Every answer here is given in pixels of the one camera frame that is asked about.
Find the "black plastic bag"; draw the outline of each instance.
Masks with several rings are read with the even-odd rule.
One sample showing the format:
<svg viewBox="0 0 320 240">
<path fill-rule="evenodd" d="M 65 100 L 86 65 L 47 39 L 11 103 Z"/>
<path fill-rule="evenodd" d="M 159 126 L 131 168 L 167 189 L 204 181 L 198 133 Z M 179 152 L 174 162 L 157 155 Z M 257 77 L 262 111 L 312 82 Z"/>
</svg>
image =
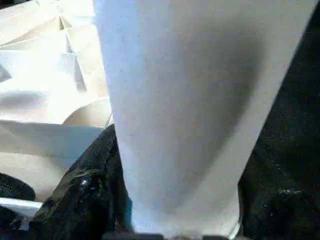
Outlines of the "black plastic bag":
<svg viewBox="0 0 320 240">
<path fill-rule="evenodd" d="M 0 198 L 34 201 L 36 193 L 23 181 L 0 173 Z"/>
<path fill-rule="evenodd" d="M 115 230 L 124 203 L 122 165 L 114 125 L 109 126 L 65 173 L 36 213 L 36 240 L 100 240 Z"/>
<path fill-rule="evenodd" d="M 25 240 L 31 217 L 0 206 L 0 240 Z"/>
</svg>

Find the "white paper cylinder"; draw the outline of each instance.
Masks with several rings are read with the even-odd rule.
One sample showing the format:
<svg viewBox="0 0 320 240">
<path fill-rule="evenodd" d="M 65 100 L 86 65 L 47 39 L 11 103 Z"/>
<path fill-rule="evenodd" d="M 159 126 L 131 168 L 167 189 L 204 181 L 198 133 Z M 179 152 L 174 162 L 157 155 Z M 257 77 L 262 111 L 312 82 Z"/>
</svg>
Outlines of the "white paper cylinder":
<svg viewBox="0 0 320 240">
<path fill-rule="evenodd" d="M 95 0 L 137 232 L 228 236 L 316 1 Z"/>
</svg>

